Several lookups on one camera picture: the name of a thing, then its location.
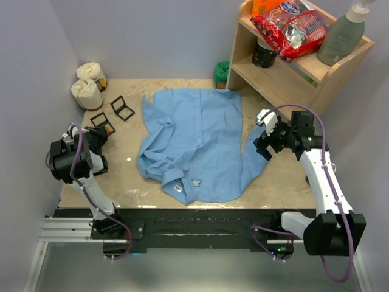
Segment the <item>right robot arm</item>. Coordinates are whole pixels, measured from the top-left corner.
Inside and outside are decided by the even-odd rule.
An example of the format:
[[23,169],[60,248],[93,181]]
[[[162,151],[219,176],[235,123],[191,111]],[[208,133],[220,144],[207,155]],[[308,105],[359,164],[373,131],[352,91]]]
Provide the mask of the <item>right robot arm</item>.
[[315,218],[297,211],[283,212],[270,225],[272,235],[284,239],[293,233],[303,240],[310,256],[348,256],[355,252],[366,227],[365,217],[355,213],[343,195],[328,145],[315,133],[313,114],[293,111],[287,123],[275,112],[263,109],[257,115],[257,124],[264,127],[254,141],[257,153],[270,160],[270,150],[292,150],[306,172],[316,205]]

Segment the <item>white cloth bag rear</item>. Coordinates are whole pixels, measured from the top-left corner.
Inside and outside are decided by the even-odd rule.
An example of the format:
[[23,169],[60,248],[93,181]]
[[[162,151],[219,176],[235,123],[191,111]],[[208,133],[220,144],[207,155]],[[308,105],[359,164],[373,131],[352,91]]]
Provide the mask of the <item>white cloth bag rear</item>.
[[89,62],[81,65],[76,69],[76,76],[78,79],[93,80],[100,92],[105,91],[107,88],[107,79],[99,63]]

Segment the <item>white cloth bag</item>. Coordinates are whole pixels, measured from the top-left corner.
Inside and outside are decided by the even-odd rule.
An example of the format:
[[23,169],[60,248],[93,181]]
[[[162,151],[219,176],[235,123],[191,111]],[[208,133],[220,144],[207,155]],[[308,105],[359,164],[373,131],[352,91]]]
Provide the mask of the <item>white cloth bag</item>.
[[95,81],[90,78],[77,80],[71,86],[71,93],[84,110],[96,111],[103,104],[101,93]]
[[105,91],[107,88],[107,79],[99,63],[89,62],[81,65],[76,69],[76,76],[78,79],[93,80],[100,92]]

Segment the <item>green pump bottle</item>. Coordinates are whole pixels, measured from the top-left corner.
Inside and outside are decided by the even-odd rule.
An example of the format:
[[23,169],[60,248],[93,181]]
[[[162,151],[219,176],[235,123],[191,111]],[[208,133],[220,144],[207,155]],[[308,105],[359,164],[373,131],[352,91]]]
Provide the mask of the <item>green pump bottle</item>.
[[370,11],[368,5],[374,2],[357,1],[344,16],[337,19],[317,52],[317,58],[322,63],[333,66],[356,48],[365,31],[365,20]]

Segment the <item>blue button shirt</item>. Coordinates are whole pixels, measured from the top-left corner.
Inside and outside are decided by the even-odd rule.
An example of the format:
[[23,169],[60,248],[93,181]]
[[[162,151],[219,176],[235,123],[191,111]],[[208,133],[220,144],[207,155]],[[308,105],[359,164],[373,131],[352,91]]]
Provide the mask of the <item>blue button shirt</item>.
[[[139,172],[182,204],[235,200],[267,166],[253,144],[263,127],[255,126],[241,141],[238,92],[164,89],[143,100],[142,112],[148,135],[137,157]],[[202,181],[199,187],[194,178]]]

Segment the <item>black stand rear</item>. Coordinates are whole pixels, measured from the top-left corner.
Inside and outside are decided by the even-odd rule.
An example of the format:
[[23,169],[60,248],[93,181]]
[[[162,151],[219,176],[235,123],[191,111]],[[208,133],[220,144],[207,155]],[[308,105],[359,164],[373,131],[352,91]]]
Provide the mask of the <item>black stand rear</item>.
[[135,111],[126,104],[123,96],[118,96],[110,103],[110,105],[115,115],[118,116],[124,122],[126,122],[133,115],[135,115]]

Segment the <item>black stand front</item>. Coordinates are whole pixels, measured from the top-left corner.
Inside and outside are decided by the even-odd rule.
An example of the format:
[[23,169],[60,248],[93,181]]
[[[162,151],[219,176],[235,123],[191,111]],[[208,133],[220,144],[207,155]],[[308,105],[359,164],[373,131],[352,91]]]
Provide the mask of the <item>black stand front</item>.
[[110,133],[108,134],[109,136],[116,132],[116,129],[113,127],[112,123],[110,123],[110,121],[108,120],[104,112],[100,112],[97,115],[91,117],[90,121],[92,122],[95,128],[102,128],[104,130],[105,128],[109,128],[110,130]]

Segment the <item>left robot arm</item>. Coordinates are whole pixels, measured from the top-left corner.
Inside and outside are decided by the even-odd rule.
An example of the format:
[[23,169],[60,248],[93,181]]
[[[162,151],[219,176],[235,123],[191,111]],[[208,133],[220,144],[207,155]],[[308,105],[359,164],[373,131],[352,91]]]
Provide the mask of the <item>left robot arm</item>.
[[126,224],[119,220],[113,202],[103,193],[95,176],[108,171],[102,147],[108,141],[105,127],[69,127],[62,138],[50,145],[46,164],[55,179],[72,186],[87,202],[98,229],[111,238],[125,234]]

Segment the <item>wooden shelf unit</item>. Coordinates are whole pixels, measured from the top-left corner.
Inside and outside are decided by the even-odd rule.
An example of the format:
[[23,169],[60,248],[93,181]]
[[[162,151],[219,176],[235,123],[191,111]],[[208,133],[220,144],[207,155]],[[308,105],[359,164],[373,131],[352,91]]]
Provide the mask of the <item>wooden shelf unit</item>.
[[249,85],[273,106],[298,103],[322,114],[375,45],[363,36],[334,66],[309,54],[292,63],[276,58],[271,67],[261,68],[252,63],[255,45],[263,39],[251,22],[252,6],[252,1],[244,1],[238,10],[226,87],[238,91]]

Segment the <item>orange snack box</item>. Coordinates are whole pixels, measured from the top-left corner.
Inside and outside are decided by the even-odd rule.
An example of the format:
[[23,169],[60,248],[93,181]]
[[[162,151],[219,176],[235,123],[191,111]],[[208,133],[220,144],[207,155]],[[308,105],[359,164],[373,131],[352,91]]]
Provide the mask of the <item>orange snack box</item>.
[[282,2],[283,0],[253,0],[252,17],[256,18],[257,16],[278,7]]

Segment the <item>dark jar on shelf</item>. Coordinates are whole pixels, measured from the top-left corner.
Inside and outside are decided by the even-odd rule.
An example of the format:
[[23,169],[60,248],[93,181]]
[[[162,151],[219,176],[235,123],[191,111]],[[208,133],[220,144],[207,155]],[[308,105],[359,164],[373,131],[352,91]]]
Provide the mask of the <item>dark jar on shelf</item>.
[[255,66],[269,68],[275,63],[277,53],[263,40],[257,38],[252,63]]

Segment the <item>black stand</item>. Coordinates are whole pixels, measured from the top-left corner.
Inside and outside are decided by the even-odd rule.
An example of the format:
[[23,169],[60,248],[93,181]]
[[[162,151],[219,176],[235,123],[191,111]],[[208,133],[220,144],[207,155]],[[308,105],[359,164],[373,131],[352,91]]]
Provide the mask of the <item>black stand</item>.
[[109,136],[116,132],[116,129],[113,127],[112,123],[110,123],[110,121],[108,120],[104,112],[100,112],[97,115],[91,117],[90,121],[92,122],[95,128],[102,128],[104,130],[105,128],[109,128],[110,130],[110,133],[108,134]]
[[115,115],[118,116],[124,122],[126,122],[133,115],[135,115],[135,111],[126,104],[123,96],[118,96],[110,103],[110,105]]

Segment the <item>white cloth bag front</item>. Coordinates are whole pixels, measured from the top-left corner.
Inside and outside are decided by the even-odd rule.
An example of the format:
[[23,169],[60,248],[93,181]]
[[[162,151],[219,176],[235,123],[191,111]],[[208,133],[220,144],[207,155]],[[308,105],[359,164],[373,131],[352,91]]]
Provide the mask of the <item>white cloth bag front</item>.
[[103,104],[101,93],[95,81],[90,78],[77,80],[71,86],[71,93],[84,110],[96,111]]

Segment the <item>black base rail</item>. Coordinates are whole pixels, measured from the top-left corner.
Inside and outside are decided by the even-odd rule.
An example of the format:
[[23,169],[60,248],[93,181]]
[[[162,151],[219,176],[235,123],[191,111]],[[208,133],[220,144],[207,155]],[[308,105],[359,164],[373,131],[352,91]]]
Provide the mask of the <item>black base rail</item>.
[[107,257],[150,249],[248,249],[286,258],[293,235],[281,227],[281,209],[120,209],[115,221],[93,219],[88,209],[57,209],[53,219],[85,239],[100,241]]

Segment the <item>red candy bag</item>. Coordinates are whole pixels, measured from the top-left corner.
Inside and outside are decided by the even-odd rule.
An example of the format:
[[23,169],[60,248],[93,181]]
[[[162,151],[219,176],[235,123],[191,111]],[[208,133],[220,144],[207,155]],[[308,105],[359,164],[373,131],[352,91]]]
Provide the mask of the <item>red candy bag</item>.
[[252,16],[251,22],[265,42],[288,63],[317,52],[334,23],[308,1],[283,1]]

